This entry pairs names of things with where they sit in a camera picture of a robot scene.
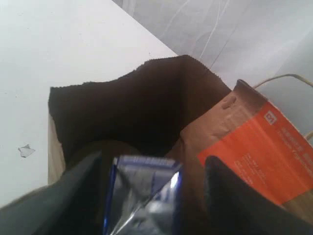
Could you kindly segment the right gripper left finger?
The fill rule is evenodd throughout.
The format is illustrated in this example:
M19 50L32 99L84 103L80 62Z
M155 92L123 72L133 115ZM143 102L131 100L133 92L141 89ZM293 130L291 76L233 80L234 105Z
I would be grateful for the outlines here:
M2 235L99 235L101 153L0 210Z

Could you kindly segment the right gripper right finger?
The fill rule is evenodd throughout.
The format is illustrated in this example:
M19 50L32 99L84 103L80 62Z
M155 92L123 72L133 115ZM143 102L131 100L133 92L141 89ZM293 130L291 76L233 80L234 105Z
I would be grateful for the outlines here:
M311 235L306 221L270 202L218 157L205 161L205 201L213 235Z

